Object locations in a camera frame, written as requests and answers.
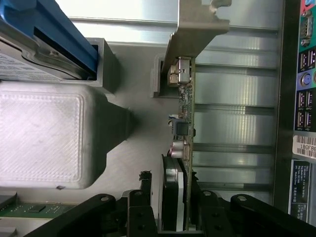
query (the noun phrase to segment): ps/2 port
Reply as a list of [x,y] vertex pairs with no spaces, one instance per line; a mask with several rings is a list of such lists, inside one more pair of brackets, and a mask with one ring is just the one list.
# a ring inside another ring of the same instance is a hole
[[300,81],[301,81],[301,85],[302,86],[309,85],[311,83],[311,81],[312,81],[311,74],[309,74],[309,73],[302,74]]

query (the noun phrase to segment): white plastic cover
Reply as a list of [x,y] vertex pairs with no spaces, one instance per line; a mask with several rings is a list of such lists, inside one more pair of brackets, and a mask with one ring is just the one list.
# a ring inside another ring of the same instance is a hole
[[0,82],[0,186],[83,189],[106,166],[104,118],[114,106],[84,85]]

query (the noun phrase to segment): connector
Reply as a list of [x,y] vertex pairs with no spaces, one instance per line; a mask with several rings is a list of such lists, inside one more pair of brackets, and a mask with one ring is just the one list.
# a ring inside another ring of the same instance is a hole
[[313,35],[314,18],[310,10],[303,12],[302,16],[303,18],[301,20],[300,38],[309,39]]
[[305,124],[305,113],[298,112],[297,114],[297,127],[303,127]]
[[306,104],[308,107],[311,107],[313,105],[313,92],[312,91],[306,92]]
[[314,66],[315,65],[315,59],[316,59],[316,54],[315,54],[315,49],[311,49],[308,52],[308,64],[307,66]]
[[305,125],[304,127],[309,128],[312,126],[312,114],[310,112],[305,112]]
[[300,68],[303,69],[306,66],[308,66],[308,54],[307,53],[301,53]]
[[304,92],[298,93],[298,107],[305,107],[306,105],[306,94]]

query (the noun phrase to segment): metal bracket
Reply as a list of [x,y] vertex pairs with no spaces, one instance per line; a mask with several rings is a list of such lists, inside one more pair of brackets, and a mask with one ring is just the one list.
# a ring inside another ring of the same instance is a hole
[[178,0],[178,28],[170,36],[162,72],[167,74],[179,57],[196,58],[217,35],[229,30],[229,20],[219,19],[217,8],[230,6],[232,0]]

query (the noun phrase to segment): screw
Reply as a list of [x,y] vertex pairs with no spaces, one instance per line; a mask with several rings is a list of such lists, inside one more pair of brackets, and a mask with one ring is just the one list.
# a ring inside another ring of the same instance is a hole
[[49,53],[49,55],[50,55],[50,56],[53,56],[53,57],[58,57],[59,53],[56,52],[56,51],[51,51],[51,52]]
[[245,198],[244,196],[238,196],[237,198],[239,201],[247,201],[247,198]]
[[108,200],[109,200],[108,197],[103,197],[103,198],[101,198],[101,201],[108,201]]
[[210,191],[204,191],[203,193],[204,193],[205,196],[211,196],[212,195],[212,193]]

